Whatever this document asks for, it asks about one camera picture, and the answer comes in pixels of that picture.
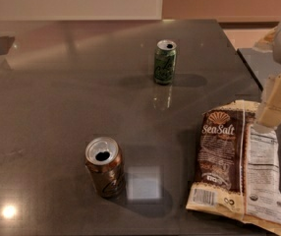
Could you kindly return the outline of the orange soda can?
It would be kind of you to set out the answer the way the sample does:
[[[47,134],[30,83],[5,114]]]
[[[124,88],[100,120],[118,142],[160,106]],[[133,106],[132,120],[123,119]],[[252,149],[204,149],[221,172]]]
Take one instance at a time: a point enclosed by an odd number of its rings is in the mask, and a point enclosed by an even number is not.
[[[111,199],[124,190],[124,159],[114,139],[99,137],[92,140],[85,149],[85,166],[100,197]]]

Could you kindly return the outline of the green soda can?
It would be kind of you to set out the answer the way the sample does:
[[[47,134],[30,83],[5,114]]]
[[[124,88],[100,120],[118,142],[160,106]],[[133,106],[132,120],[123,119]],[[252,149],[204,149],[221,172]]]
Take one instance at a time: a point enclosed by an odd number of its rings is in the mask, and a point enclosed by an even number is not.
[[[160,40],[154,54],[154,80],[161,85],[172,83],[176,67],[177,44],[169,39]]]

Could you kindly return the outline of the brown sea salt chip bag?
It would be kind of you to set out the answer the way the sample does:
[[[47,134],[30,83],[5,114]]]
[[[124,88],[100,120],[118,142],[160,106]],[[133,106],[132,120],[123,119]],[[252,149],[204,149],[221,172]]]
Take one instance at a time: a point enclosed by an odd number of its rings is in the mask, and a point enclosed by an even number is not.
[[[187,209],[223,215],[281,236],[278,139],[253,127],[258,103],[236,100],[203,114]]]

